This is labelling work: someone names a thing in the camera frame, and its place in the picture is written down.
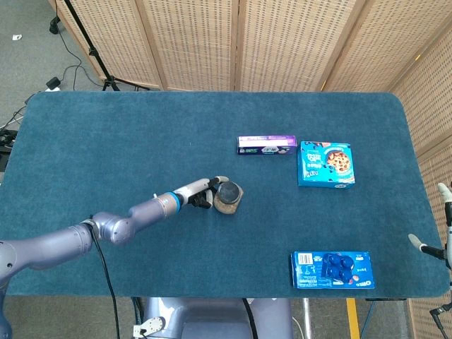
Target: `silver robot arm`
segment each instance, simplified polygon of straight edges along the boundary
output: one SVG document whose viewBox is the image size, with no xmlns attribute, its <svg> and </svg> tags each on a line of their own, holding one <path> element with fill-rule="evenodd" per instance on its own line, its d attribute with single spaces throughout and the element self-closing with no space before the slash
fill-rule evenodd
<svg viewBox="0 0 452 339">
<path fill-rule="evenodd" d="M 203 194 L 204 208 L 212 206 L 211 188 L 229 181 L 227 177 L 200 179 L 130 208 L 127 217 L 106 212 L 97 213 L 90 220 L 66 229 L 23 240 L 0 241 L 0 338 L 11 338 L 11 327 L 3 315 L 4 297 L 8 282 L 24 268 L 42 270 L 78 258 L 91 250 L 93 239 L 90 227 L 98 239 L 113 244 L 130 241 L 137 232 L 179 212 L 194 197 Z"/>
</svg>

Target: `blue cardboard box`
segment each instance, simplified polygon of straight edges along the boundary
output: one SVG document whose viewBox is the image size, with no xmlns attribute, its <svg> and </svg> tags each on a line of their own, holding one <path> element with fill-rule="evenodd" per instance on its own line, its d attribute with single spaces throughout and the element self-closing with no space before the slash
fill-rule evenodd
<svg viewBox="0 0 452 339">
<path fill-rule="evenodd" d="M 337 267 L 347 259 L 347 275 Z M 375 288 L 369 252 L 364 251 L 296 251 L 291 255 L 295 288 L 313 289 L 373 289 Z"/>
<path fill-rule="evenodd" d="M 298 186 L 349 189 L 354 184 L 352 149 L 348 143 L 300 141 Z"/>
</svg>

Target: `blue carpet surface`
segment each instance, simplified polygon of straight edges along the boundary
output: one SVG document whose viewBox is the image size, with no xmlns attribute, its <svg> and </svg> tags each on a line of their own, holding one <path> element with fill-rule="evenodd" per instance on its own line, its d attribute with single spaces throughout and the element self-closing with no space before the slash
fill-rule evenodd
<svg viewBox="0 0 452 339">
<path fill-rule="evenodd" d="M 238 156 L 236 137 L 350 143 L 350 190 L 297 186 L 296 155 Z M 185 207 L 125 246 L 102 244 L 118 295 L 430 297 L 444 264 L 398 99 L 386 93 L 40 93 L 0 186 L 0 238 L 33 237 L 202 177 L 243 187 L 235 215 Z M 374 290 L 296 290 L 296 250 L 370 251 Z M 107 295 L 95 251 L 12 279 L 16 295 Z"/>
</svg>

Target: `snack package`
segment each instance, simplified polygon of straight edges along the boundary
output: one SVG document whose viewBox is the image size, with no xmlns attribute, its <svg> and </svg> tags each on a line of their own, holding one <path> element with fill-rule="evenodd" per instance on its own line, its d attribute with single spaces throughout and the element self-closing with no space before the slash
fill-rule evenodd
<svg viewBox="0 0 452 339">
<path fill-rule="evenodd" d="M 348 143 L 300 141 L 298 186 L 349 189 L 354 184 L 352 149 Z"/>
</svg>

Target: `cookie picture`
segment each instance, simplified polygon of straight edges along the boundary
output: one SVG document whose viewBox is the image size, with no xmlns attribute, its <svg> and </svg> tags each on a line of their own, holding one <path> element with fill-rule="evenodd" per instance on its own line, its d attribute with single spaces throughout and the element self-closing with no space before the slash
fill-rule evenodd
<svg viewBox="0 0 452 339">
<path fill-rule="evenodd" d="M 327 163 L 333 166 L 339 174 L 346 173 L 350 169 L 350 158 L 341 151 L 329 153 Z"/>
</svg>

